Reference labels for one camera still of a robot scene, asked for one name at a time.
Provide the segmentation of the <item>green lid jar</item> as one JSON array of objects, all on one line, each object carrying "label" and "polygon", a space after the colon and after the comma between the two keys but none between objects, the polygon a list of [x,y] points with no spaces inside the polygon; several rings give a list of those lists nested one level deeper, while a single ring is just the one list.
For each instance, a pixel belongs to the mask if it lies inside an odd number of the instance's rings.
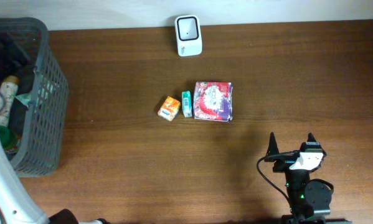
[{"label": "green lid jar", "polygon": [[0,142],[6,154],[15,154],[19,150],[21,139],[13,130],[0,126]]}]

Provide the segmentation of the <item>white floral tube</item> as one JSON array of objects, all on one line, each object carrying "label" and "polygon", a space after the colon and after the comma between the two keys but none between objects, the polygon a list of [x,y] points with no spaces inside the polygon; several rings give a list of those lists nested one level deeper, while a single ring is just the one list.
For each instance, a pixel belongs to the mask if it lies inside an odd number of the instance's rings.
[{"label": "white floral tube", "polygon": [[8,127],[11,107],[20,79],[14,75],[6,77],[0,86],[0,126]]}]

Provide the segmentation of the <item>red purple tissue pack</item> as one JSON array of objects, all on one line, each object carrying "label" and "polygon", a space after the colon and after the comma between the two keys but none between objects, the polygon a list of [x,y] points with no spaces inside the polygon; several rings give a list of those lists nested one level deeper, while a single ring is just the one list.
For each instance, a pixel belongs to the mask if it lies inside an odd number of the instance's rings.
[{"label": "red purple tissue pack", "polygon": [[230,82],[197,82],[193,94],[195,119],[229,122],[232,120],[232,90]]}]

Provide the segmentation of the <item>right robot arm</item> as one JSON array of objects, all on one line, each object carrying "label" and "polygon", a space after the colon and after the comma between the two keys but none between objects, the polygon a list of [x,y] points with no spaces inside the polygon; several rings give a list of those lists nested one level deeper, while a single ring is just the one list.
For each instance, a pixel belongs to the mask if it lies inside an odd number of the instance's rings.
[{"label": "right robot arm", "polygon": [[[280,152],[275,135],[270,134],[267,153],[257,161],[257,171],[272,187],[286,199],[290,215],[283,215],[281,223],[350,223],[346,219],[327,219],[331,213],[330,203],[334,185],[322,180],[311,179],[310,174],[321,167],[327,156],[313,134],[301,144],[298,150]],[[274,173],[284,173],[286,192],[271,182],[260,170],[260,163],[272,162]]]}]

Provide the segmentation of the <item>white barcode scanner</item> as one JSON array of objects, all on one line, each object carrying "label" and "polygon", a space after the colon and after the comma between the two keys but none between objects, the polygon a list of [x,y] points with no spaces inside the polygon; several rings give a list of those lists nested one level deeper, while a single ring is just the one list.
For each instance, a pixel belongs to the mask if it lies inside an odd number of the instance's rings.
[{"label": "white barcode scanner", "polygon": [[190,57],[202,53],[202,34],[199,18],[183,15],[175,18],[177,52],[180,57]]}]

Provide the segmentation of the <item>grey plastic mesh basket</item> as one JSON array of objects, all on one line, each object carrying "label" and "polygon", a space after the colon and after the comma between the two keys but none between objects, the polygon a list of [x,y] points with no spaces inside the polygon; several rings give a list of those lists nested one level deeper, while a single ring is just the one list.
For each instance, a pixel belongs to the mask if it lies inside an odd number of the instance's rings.
[{"label": "grey plastic mesh basket", "polygon": [[49,46],[46,25],[35,18],[0,19],[0,37],[9,37],[29,58],[19,70],[18,94],[30,94],[23,105],[14,100],[9,129],[20,140],[8,157],[19,177],[42,177],[59,165],[69,88]]}]

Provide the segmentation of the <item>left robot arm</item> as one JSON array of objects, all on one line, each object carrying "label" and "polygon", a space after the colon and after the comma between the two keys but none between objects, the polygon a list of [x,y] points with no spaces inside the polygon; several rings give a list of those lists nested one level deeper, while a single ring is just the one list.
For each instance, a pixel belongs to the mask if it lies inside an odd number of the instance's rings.
[{"label": "left robot arm", "polygon": [[0,142],[0,222],[78,223],[67,209],[48,217],[30,198],[10,165]]}]

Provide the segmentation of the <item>small teal gum box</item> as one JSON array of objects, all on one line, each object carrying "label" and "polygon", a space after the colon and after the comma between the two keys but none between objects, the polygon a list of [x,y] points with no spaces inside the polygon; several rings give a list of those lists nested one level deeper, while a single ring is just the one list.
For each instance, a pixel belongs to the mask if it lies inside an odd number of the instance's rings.
[{"label": "small teal gum box", "polygon": [[192,99],[190,91],[182,92],[182,112],[185,118],[192,117]]}]

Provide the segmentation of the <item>orange small tissue pack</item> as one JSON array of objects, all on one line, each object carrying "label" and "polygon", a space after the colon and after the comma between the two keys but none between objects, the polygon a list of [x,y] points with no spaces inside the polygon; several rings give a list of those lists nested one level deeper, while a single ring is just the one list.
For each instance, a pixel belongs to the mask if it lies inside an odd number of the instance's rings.
[{"label": "orange small tissue pack", "polygon": [[161,105],[158,116],[166,119],[167,121],[172,121],[179,112],[181,107],[181,102],[171,96],[168,96],[164,103]]}]

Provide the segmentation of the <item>teal wet wipes pack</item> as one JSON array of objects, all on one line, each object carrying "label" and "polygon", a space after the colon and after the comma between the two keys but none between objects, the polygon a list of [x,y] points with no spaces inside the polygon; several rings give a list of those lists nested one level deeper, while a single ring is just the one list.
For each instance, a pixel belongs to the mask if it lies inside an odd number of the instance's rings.
[{"label": "teal wet wipes pack", "polygon": [[[37,105],[40,106],[42,104],[42,100],[47,100],[49,95],[54,92],[55,85],[51,82],[47,82],[44,86],[41,86],[38,94],[42,97],[42,99],[36,99]],[[15,99],[20,101],[24,106],[27,108],[29,107],[29,103],[31,102],[32,93],[24,93],[20,95],[16,95]]]}]

